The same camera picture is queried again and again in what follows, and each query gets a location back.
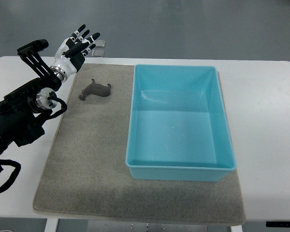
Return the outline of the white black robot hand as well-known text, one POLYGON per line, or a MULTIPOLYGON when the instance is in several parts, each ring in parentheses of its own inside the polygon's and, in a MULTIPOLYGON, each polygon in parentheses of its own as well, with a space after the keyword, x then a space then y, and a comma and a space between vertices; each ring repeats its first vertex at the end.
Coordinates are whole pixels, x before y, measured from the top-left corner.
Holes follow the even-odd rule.
POLYGON ((55 62, 50 69, 62 82, 81 69, 86 56, 96 47, 100 33, 96 32, 90 36, 90 30, 85 28, 85 24, 80 26, 63 41, 55 53, 55 62))

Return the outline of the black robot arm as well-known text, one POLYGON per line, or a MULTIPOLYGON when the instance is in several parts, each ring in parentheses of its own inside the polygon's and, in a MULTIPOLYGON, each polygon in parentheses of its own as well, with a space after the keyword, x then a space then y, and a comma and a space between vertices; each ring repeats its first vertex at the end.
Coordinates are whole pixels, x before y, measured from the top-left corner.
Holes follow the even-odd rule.
MULTIPOLYGON (((67 110, 67 104, 55 94, 62 85, 58 75, 45 64, 39 52, 48 47, 45 39, 20 47, 17 54, 38 77, 4 96, 0 101, 0 155, 14 142, 17 146, 33 143, 44 135, 43 124, 67 110)), ((21 164, 0 159, 0 173, 4 166, 14 168, 8 180, 0 186, 6 191, 16 180, 21 164)))

